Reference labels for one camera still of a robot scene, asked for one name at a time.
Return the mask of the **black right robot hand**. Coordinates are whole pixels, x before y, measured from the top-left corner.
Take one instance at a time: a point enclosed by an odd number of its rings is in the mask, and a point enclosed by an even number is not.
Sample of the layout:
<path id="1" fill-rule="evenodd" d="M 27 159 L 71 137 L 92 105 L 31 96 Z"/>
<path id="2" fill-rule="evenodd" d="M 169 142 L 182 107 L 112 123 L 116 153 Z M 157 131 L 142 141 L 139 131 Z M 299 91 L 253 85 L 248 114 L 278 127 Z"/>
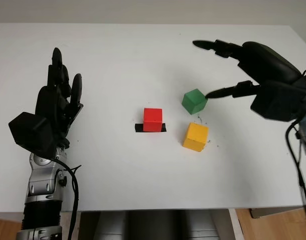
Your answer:
<path id="1" fill-rule="evenodd" d="M 274 81 L 292 85 L 302 77 L 302 73 L 287 59 L 272 48 L 254 41 L 241 46 L 221 40 L 194 40 L 193 45 L 204 50 L 213 50 L 222 58 L 238 60 L 238 67 L 259 85 Z"/>

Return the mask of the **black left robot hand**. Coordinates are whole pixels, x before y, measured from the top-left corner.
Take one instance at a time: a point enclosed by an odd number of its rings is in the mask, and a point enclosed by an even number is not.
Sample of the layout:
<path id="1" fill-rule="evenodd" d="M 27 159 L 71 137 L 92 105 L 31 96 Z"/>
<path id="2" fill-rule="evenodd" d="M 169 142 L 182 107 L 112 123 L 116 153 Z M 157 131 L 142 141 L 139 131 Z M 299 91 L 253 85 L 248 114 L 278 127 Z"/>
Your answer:
<path id="1" fill-rule="evenodd" d="M 35 114 L 49 120 L 55 145 L 67 149 L 70 145 L 67 139 L 69 129 L 83 108 L 82 75 L 77 73 L 72 84 L 69 83 L 68 70 L 57 47 L 51 60 L 47 85 L 38 93 Z"/>

